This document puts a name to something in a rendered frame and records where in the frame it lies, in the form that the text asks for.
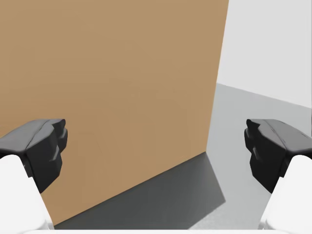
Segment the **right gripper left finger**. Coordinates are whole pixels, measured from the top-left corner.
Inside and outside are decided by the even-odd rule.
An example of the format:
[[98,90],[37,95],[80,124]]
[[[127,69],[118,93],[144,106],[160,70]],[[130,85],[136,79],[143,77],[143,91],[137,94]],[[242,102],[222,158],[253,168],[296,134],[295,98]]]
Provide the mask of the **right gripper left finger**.
[[60,174],[65,125],[37,119],[0,137],[0,230],[54,229],[41,193]]

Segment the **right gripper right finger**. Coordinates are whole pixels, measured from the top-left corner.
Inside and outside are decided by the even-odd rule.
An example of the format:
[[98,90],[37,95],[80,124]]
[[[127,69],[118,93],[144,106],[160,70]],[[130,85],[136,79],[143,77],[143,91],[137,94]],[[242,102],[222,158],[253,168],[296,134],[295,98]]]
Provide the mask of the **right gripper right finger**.
[[248,119],[253,177],[271,194],[260,230],[312,230],[312,138],[276,119]]

